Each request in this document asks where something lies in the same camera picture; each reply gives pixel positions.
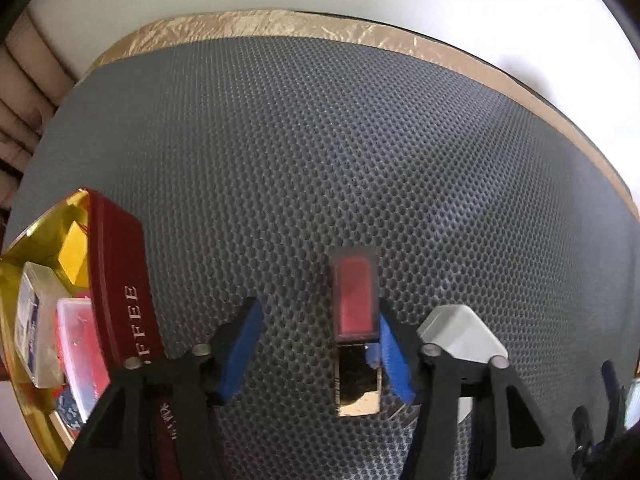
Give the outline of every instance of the gray object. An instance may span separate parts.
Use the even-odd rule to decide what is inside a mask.
[[[600,365],[640,341],[638,224],[565,137],[504,95],[402,54],[309,38],[186,44],[92,73],[50,122],[7,240],[79,186],[141,220],[170,356],[244,297],[265,329],[218,410],[233,478],[395,479],[415,408],[335,416],[328,257],[380,250],[381,293],[416,324],[471,306],[562,444],[604,430]],[[456,477],[465,470],[468,419]]]
[[[437,357],[442,354],[442,348],[438,345],[434,345],[433,343],[427,343],[422,346],[422,353],[429,357]]]
[[[509,360],[501,355],[493,356],[490,363],[496,368],[500,368],[501,370],[509,368]]]
[[[128,357],[124,360],[124,367],[127,370],[137,370],[138,368],[142,368],[142,359],[139,357]]]

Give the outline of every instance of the white object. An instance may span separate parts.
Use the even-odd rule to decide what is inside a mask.
[[[67,296],[66,288],[49,267],[24,264],[15,314],[14,341],[18,356],[38,388],[63,383],[56,351],[56,303]]]
[[[507,350],[489,327],[466,305],[441,305],[418,327],[418,336],[434,343],[456,359],[488,363],[499,355],[508,358]],[[458,403],[458,422],[471,412],[473,399],[462,397]]]
[[[629,394],[626,396],[625,428],[628,430],[640,420],[640,378],[631,381]]]
[[[100,396],[96,391],[92,370],[92,352],[99,349],[90,347],[91,342],[87,339],[84,327],[87,323],[95,326],[91,299],[62,298],[58,301],[60,351],[66,378],[83,422],[89,419]]]

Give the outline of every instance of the red rectangular object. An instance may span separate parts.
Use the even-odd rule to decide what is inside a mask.
[[[378,258],[373,248],[341,248],[332,258],[336,342],[378,339]]]
[[[95,323],[107,370],[129,357],[165,357],[146,273],[142,224],[89,190],[88,262]],[[180,480],[170,400],[151,399],[162,480]]]

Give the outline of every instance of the textured mat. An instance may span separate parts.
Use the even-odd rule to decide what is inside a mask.
[[[170,355],[205,340],[245,296],[265,299],[244,393],[219,410],[237,479],[401,470],[412,410],[334,415],[327,263],[343,244],[380,248],[382,293],[402,320],[471,306],[563,445],[581,403],[603,431],[605,359],[630,381],[638,225],[625,204],[544,121],[430,63],[305,38],[116,62],[51,121],[7,239],[79,186],[142,221]],[[462,446],[457,478],[464,459]]]

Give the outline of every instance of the plastic box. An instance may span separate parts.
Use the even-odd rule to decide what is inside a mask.
[[[26,262],[15,315],[15,348],[33,384],[52,388],[63,383],[56,351],[56,303],[68,295],[49,267]]]
[[[109,384],[89,298],[58,301],[58,343],[71,393],[86,422]]]
[[[470,307],[441,305],[434,308],[418,328],[424,343],[435,343],[456,359],[488,363],[491,357],[507,358],[507,350]],[[458,422],[471,412],[473,399],[460,397]]]

